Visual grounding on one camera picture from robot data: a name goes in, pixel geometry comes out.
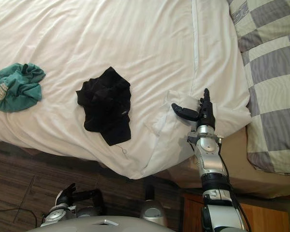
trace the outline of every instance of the dark wood floor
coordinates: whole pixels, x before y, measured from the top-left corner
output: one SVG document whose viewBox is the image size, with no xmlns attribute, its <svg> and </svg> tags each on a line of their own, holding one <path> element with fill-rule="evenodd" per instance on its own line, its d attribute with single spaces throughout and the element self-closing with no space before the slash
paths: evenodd
<svg viewBox="0 0 290 232">
<path fill-rule="evenodd" d="M 109 215 L 138 217 L 145 186 L 153 184 L 156 199 L 166 210 L 169 227 L 181 231 L 180 189 L 166 180 L 147 177 L 129 180 L 94 161 L 58 157 L 46 153 L 29 155 L 22 149 L 0 143 L 0 209 L 26 208 L 38 217 L 54 205 L 58 192 L 75 182 L 78 191 L 101 189 Z M 85 201 L 79 207 L 91 205 Z M 0 212 L 0 232 L 23 232 L 34 227 L 28 212 Z"/>
</svg>

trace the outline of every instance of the white bed sheet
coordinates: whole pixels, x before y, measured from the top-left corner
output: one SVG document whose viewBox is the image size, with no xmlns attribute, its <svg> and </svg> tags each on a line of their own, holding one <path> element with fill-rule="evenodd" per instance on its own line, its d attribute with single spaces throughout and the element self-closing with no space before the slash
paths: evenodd
<svg viewBox="0 0 290 232">
<path fill-rule="evenodd" d="M 0 0 L 0 69 L 15 62 L 45 71 L 43 99 L 21 112 L 0 112 L 0 140 L 97 160 L 129 178 L 191 155 L 189 124 L 176 119 L 170 101 L 193 108 L 207 87 L 218 133 L 250 122 L 226 1 Z M 131 84 L 131 140 L 119 146 L 84 129 L 75 93 L 109 66 Z"/>
</svg>

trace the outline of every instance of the pillow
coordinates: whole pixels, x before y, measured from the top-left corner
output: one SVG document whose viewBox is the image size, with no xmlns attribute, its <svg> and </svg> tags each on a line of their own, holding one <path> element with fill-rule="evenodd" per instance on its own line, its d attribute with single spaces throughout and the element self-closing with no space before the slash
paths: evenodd
<svg viewBox="0 0 290 232">
<path fill-rule="evenodd" d="M 290 174 L 290 35 L 242 54 L 250 92 L 247 158 L 257 169 Z"/>
<path fill-rule="evenodd" d="M 290 34 L 290 0 L 228 0 L 241 52 Z"/>
</svg>

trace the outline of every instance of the clothing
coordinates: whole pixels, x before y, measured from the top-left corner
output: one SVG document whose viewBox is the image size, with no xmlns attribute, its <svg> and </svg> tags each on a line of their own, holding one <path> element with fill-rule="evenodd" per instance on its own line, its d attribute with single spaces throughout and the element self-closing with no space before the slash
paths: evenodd
<svg viewBox="0 0 290 232">
<path fill-rule="evenodd" d="M 130 83 L 112 67 L 100 77 L 83 83 L 77 91 L 77 103 L 83 106 L 87 131 L 100 132 L 108 145 L 131 139 L 129 128 Z"/>
<path fill-rule="evenodd" d="M 42 99 L 41 86 L 45 77 L 34 64 L 15 63 L 0 71 L 0 110 L 16 112 L 27 109 Z"/>
</svg>

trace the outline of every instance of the green shirt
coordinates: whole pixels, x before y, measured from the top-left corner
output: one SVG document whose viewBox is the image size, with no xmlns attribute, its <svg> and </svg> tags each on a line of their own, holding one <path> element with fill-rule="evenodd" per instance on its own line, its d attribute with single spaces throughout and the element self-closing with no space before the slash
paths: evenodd
<svg viewBox="0 0 290 232">
<path fill-rule="evenodd" d="M 45 73 L 38 66 L 15 63 L 0 71 L 0 110 L 16 112 L 27 109 L 42 99 L 38 84 Z"/>
</svg>

